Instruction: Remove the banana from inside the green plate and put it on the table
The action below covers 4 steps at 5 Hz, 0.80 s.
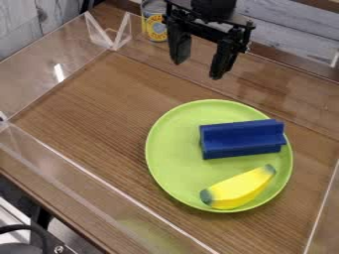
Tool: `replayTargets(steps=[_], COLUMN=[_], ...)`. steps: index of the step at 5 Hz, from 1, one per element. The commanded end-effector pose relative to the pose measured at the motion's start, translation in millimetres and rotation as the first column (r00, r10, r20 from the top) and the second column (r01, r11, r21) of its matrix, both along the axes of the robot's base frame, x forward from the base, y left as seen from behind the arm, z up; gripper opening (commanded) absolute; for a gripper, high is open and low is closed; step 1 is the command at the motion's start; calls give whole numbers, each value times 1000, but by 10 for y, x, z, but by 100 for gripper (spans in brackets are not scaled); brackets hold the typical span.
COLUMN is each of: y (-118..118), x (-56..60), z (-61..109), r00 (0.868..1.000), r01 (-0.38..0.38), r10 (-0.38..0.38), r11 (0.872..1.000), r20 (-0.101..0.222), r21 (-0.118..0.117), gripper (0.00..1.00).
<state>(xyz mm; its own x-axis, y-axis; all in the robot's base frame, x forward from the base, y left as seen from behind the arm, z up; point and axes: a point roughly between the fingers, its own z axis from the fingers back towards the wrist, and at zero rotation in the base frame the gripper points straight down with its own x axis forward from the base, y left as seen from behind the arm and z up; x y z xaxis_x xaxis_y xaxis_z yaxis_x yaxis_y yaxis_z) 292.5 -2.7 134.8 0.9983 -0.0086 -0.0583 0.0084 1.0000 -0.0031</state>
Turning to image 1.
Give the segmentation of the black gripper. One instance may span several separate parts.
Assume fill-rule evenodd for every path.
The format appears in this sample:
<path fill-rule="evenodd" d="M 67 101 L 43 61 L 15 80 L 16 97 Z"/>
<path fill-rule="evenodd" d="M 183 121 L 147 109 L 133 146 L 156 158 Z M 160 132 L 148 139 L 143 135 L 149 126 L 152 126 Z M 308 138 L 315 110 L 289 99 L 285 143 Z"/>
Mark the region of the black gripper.
<path fill-rule="evenodd" d="M 251 40 L 255 23 L 236 12 L 237 0 L 164 1 L 164 23 L 173 64 L 181 64 L 191 56 L 191 35 L 219 41 L 209 78 L 220 79 L 233 67 L 241 44 Z"/>

